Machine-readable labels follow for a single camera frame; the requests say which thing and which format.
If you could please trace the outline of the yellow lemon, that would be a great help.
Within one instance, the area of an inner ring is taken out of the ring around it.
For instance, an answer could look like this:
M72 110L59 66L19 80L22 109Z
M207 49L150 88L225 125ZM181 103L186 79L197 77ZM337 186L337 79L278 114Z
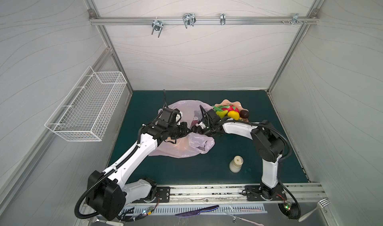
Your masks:
M235 110L232 110L232 111L229 111L228 114L227 114L228 117L234 119L234 120L239 120L240 119L240 114L239 112L235 111Z

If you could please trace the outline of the pink plastic bag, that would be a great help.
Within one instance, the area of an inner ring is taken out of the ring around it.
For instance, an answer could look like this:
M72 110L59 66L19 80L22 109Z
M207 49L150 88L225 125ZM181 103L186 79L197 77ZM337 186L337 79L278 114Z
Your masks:
M202 120L201 106L205 111L212 109L212 106L200 100L180 100L169 105L169 108L180 110L181 122L186 122L188 128L192 128ZM175 144L162 142L149 156L188 158L208 153L214 144L215 141L212 137L191 132L187 136L177 139Z

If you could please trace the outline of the dark purple passion fruit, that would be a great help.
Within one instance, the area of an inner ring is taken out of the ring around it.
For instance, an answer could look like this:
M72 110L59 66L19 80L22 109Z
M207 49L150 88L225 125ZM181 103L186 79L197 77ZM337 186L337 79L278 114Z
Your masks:
M242 119L248 119L249 118L249 111L243 109L239 112L240 118Z

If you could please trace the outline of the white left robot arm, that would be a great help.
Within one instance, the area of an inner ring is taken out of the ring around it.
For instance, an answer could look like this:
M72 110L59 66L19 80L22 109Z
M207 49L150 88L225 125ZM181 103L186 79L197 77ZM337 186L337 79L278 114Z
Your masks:
M162 142L170 139L175 144L177 139L189 134L188 124L181 119L181 111L164 107L154 120L142 125L138 130L137 141L122 157L104 171L94 171L89 176L87 189L75 204L75 216L78 219L89 219L102 215L112 220L126 204L152 198L157 186L152 180L140 179L128 184L128 188L125 188L126 182Z

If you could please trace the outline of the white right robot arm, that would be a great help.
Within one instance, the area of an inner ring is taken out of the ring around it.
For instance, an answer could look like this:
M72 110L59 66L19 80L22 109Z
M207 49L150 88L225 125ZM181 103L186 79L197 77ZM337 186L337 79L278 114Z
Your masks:
M251 139L258 155L262 159L262 178L256 191L263 199L270 201L281 187L279 181L279 163L291 155L283 156L286 147L291 149L287 139L267 120L256 123L235 120L228 116L220 118L213 109L206 111L200 106L201 121L193 126L193 132L206 136L218 133L235 134Z

